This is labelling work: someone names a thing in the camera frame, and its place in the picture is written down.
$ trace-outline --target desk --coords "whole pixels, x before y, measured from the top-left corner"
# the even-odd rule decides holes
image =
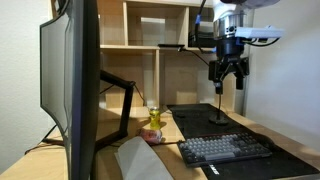
[[[320,170],[319,152],[236,113],[228,112],[227,114],[230,118],[248,127],[252,131],[269,136],[278,146]],[[176,142],[184,139],[170,113],[162,113],[161,121],[163,125],[161,130],[165,142]],[[148,117],[132,118],[129,122],[129,135],[122,139],[121,142],[125,142],[134,137],[137,129],[142,127],[148,128],[148,122]],[[107,128],[110,128],[110,124],[113,124],[113,122],[101,122],[99,124],[98,132],[103,132]],[[206,179],[201,168],[189,169],[185,167],[180,152],[175,144],[154,146],[153,149],[174,179]],[[114,152],[116,151],[117,147],[109,146],[97,153],[97,179],[122,179],[120,168],[114,156]],[[320,179],[320,175],[311,175],[308,177],[310,179]],[[304,176],[295,177],[293,179],[306,178],[307,177]],[[1,174],[0,179],[68,179],[65,150],[59,146],[48,146],[35,149]]]

